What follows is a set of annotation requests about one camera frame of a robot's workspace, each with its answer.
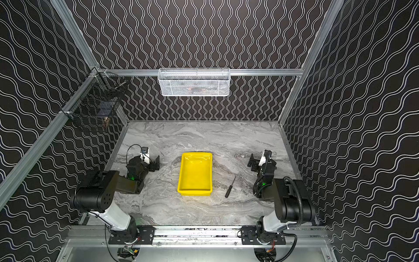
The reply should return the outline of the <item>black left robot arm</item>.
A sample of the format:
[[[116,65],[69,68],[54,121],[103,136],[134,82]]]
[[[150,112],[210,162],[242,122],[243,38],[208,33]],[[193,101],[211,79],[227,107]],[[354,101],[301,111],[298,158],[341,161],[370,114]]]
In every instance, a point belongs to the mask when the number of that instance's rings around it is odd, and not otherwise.
[[[114,201],[116,192],[139,195],[148,173],[160,169],[160,157],[146,162],[136,156],[127,162],[127,175],[119,171],[93,171],[77,187],[70,203],[73,208],[99,218],[110,233],[111,245],[150,245],[155,237],[153,226],[139,226],[133,216],[125,213]]]

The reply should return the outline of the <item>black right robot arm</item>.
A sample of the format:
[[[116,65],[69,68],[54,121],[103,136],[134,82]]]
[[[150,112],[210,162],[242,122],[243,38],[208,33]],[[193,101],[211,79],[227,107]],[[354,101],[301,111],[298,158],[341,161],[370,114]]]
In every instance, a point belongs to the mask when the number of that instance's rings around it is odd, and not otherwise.
[[[266,150],[260,159],[250,156],[247,166],[257,175],[253,195],[259,200],[274,203],[274,210],[260,217],[255,226],[241,228],[244,245],[283,244],[283,231],[315,223],[315,207],[303,181],[288,176],[275,178],[276,165],[270,150]]]

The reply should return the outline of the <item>black screwdriver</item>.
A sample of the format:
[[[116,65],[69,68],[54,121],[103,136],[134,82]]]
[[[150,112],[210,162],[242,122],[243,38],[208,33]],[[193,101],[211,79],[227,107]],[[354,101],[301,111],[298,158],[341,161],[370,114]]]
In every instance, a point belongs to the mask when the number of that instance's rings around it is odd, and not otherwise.
[[[235,182],[236,178],[237,178],[237,176],[234,177],[234,179],[232,180],[232,183],[228,187],[228,190],[227,190],[227,192],[225,194],[225,198],[226,199],[229,197],[229,195],[230,195],[230,193],[232,191],[232,188],[233,188],[233,185],[234,185],[234,182]]]

